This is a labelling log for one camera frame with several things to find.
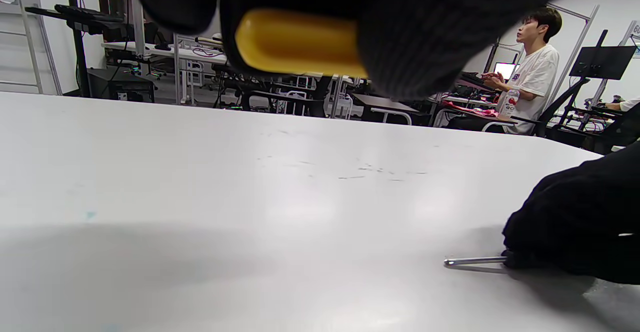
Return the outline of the person's right hand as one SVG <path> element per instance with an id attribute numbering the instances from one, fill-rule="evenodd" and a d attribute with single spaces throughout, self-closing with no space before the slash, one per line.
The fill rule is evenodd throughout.
<path id="1" fill-rule="evenodd" d="M 547 175 L 502 230 L 505 266 L 640 282 L 640 145 Z"/>

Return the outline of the person's left hand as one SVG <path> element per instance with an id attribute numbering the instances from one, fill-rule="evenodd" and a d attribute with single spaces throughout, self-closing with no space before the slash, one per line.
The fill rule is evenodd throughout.
<path id="1" fill-rule="evenodd" d="M 160 26 L 203 33 L 219 16 L 231 67 L 260 77 L 317 73 L 370 80 L 416 100 L 551 0 L 139 0 Z"/>

